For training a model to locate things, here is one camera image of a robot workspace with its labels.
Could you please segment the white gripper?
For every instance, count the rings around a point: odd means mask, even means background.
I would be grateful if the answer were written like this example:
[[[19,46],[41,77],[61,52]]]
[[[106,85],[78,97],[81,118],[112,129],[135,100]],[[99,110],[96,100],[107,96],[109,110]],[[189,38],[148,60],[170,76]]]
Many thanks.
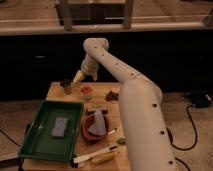
[[[92,76],[94,81],[97,81],[98,62],[91,56],[86,55],[81,64],[81,70],[78,70],[72,83],[76,84],[85,78],[85,75]]]

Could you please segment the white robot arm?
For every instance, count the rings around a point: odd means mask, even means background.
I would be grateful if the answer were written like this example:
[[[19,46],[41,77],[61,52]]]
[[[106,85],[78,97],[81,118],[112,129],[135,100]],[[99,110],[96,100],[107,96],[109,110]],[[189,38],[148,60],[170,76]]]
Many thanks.
[[[119,110],[131,171],[177,171],[160,103],[161,89],[141,72],[108,52],[105,38],[88,38],[81,69],[73,84],[85,76],[97,79],[101,63],[120,83]]]

